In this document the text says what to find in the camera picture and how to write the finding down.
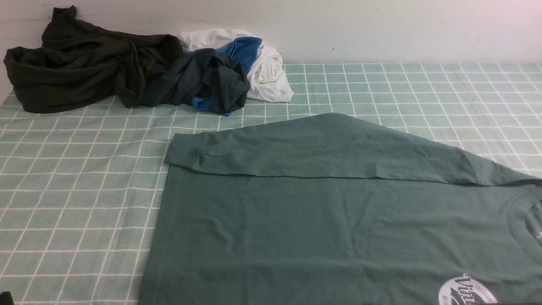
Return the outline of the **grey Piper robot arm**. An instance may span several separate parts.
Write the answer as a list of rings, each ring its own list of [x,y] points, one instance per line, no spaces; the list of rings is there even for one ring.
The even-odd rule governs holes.
[[[12,294],[9,291],[0,293],[0,305],[15,305]]]

